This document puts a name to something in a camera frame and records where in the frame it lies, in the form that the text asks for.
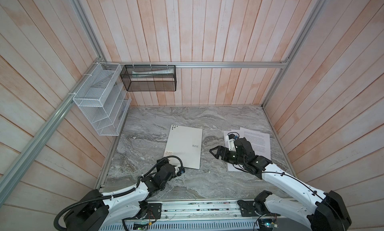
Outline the white folder black inside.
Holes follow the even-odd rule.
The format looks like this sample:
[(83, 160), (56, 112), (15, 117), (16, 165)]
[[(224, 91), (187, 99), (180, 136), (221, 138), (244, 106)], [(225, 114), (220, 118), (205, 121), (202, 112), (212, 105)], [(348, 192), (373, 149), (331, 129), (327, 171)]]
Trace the white folder black inside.
[(203, 130), (171, 125), (164, 157), (179, 157), (185, 168), (199, 170), (201, 167)]

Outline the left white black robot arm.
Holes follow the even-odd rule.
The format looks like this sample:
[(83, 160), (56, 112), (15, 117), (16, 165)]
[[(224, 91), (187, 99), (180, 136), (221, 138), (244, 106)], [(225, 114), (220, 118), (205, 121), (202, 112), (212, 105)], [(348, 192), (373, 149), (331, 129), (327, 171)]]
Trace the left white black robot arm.
[(168, 159), (159, 160), (136, 184), (109, 193), (95, 189), (64, 208), (54, 219), (58, 231), (98, 231), (126, 219), (143, 219), (150, 212), (147, 199), (164, 190), (168, 181), (185, 172)]

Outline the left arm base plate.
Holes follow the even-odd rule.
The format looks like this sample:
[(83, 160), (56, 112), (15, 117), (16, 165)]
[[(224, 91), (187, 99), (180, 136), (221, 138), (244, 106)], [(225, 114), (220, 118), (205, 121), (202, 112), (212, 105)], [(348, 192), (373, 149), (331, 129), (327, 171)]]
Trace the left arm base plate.
[(161, 203), (148, 203), (145, 201), (139, 202), (139, 212), (133, 219), (151, 219), (157, 220), (161, 218), (162, 204)]

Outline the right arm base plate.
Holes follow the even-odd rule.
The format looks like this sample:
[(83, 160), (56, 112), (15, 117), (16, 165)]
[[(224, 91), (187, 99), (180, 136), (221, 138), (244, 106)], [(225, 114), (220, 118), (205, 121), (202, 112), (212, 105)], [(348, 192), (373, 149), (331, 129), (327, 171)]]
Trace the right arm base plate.
[(238, 200), (237, 204), (240, 207), (242, 217), (280, 216), (280, 214), (269, 212), (264, 202)]

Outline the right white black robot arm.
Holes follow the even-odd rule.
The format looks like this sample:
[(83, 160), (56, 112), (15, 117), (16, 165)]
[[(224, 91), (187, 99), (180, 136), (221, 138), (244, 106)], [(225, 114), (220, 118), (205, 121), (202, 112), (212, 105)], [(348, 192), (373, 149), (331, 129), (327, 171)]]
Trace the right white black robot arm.
[(270, 191), (262, 191), (255, 197), (252, 205), (239, 200), (241, 209), (260, 217), (281, 215), (312, 231), (346, 231), (351, 226), (351, 217), (338, 193), (316, 189), (286, 173), (270, 159), (256, 155), (246, 138), (229, 134), (226, 142), (228, 147), (217, 146), (210, 149), (216, 159), (236, 165), (238, 170), (275, 185), (295, 199), (289, 201)]

